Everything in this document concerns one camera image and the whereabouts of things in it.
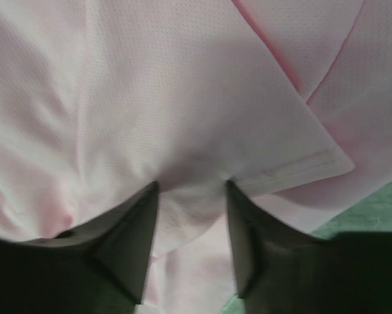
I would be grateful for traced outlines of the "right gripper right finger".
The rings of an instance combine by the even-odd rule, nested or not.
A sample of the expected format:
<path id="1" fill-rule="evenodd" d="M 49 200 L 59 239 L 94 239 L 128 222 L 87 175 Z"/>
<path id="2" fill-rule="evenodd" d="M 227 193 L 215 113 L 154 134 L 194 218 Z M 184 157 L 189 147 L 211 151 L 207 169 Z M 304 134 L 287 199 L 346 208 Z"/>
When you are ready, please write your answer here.
<path id="1" fill-rule="evenodd" d="M 392 232 L 302 233 L 226 184 L 237 295 L 246 313 L 392 313 Z"/>

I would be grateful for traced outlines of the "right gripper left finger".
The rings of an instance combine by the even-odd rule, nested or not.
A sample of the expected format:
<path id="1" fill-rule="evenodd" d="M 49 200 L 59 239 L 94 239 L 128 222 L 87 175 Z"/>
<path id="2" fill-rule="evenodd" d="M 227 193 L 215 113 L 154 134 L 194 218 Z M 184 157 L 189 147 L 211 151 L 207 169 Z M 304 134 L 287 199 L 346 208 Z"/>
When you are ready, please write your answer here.
<path id="1" fill-rule="evenodd" d="M 0 313 L 133 313 L 158 212 L 153 182 L 52 239 L 0 239 Z"/>

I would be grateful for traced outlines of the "pink t shirt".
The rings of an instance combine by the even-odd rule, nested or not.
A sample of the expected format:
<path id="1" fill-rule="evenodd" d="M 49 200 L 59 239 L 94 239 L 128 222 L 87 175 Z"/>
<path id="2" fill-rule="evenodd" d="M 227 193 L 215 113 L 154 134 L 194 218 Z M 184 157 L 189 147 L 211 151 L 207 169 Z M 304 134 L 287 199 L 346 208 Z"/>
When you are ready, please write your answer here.
<path id="1" fill-rule="evenodd" d="M 143 312 L 216 313 L 229 179 L 304 232 L 392 181 L 392 1 L 0 1 L 0 238 L 156 181 Z"/>

